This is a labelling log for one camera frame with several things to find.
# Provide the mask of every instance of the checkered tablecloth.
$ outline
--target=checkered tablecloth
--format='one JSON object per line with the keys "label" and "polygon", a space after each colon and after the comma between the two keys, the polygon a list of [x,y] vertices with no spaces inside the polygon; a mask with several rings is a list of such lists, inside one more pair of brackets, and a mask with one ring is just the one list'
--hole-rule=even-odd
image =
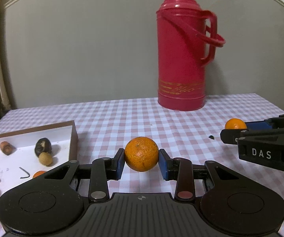
{"label": "checkered tablecloth", "polygon": [[[0,121],[0,133],[74,120],[78,132],[78,160],[91,163],[99,157],[113,157],[134,137],[152,138],[170,157],[184,157],[193,164],[215,160],[284,198],[284,172],[238,159],[237,146],[225,145],[220,131],[230,118],[243,121],[276,117],[284,111],[256,94],[207,97],[198,111],[172,111],[161,107],[157,98],[99,101],[13,110]],[[156,166],[135,172],[125,165],[119,181],[108,182],[113,192],[171,192],[176,182],[164,181]],[[203,195],[199,180],[196,195]],[[0,224],[0,236],[4,233]],[[284,223],[279,231],[284,236]]]}

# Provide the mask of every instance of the orange fruit in tray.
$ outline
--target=orange fruit in tray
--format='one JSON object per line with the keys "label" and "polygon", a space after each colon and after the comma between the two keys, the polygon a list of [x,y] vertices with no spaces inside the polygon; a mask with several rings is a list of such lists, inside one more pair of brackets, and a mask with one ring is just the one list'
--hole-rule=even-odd
{"label": "orange fruit in tray", "polygon": [[232,118],[228,120],[225,124],[225,129],[247,129],[244,121],[238,118]]}
{"label": "orange fruit in tray", "polygon": [[32,178],[36,178],[37,176],[39,176],[39,175],[42,175],[42,174],[44,174],[46,171],[38,171],[38,172],[36,172],[34,175],[33,175],[33,177]]}
{"label": "orange fruit in tray", "polygon": [[155,141],[148,137],[136,137],[126,145],[124,158],[131,169],[145,172],[157,164],[158,147]]}

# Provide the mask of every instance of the white tray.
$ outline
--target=white tray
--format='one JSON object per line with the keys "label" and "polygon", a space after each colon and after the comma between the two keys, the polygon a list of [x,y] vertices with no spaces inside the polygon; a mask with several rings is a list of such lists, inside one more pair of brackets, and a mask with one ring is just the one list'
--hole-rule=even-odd
{"label": "white tray", "polygon": [[[34,153],[35,144],[44,137],[52,144],[53,163],[49,166],[42,165]],[[0,143],[2,141],[9,142],[15,149],[10,155],[0,150],[0,196],[32,179],[37,171],[48,171],[77,159],[78,136],[74,121],[0,134]],[[29,172],[30,177],[20,178],[28,176],[20,167]]]}

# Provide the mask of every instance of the dried fruit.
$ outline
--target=dried fruit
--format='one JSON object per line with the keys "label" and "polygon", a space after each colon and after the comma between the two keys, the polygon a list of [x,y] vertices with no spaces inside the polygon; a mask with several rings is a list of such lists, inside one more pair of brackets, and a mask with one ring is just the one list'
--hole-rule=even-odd
{"label": "dried fruit", "polygon": [[44,174],[46,171],[38,171],[38,172],[36,172],[34,175],[33,175],[33,177],[32,178],[36,178],[37,176],[39,176],[39,175],[42,175],[42,174]]}
{"label": "dried fruit", "polygon": [[145,172],[158,162],[158,147],[147,137],[136,137],[129,141],[124,150],[127,165],[135,171]]}
{"label": "dried fruit", "polygon": [[52,164],[53,158],[51,154],[48,154],[47,152],[42,152],[39,155],[39,161],[42,165],[49,166],[50,164]]}
{"label": "dried fruit", "polygon": [[0,150],[6,155],[10,155],[13,151],[12,145],[7,141],[2,141],[0,143]]}
{"label": "dried fruit", "polygon": [[52,153],[52,145],[49,139],[47,138],[41,138],[37,141],[37,144],[35,145],[34,152],[36,156],[40,156],[42,152],[46,152],[51,154]]}

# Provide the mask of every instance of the blue gripper pad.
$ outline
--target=blue gripper pad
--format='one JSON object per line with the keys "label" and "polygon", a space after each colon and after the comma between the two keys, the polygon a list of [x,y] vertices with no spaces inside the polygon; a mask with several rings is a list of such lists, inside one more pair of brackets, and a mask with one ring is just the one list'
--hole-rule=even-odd
{"label": "blue gripper pad", "polygon": [[245,124],[249,130],[272,129],[272,126],[268,125],[265,121],[246,122]]}
{"label": "blue gripper pad", "polygon": [[125,164],[125,159],[124,159],[124,151],[123,151],[120,155],[119,160],[117,161],[117,178],[118,179],[121,179],[124,164]]}
{"label": "blue gripper pad", "polygon": [[161,152],[158,153],[158,165],[160,167],[163,179],[168,181],[167,162]]}

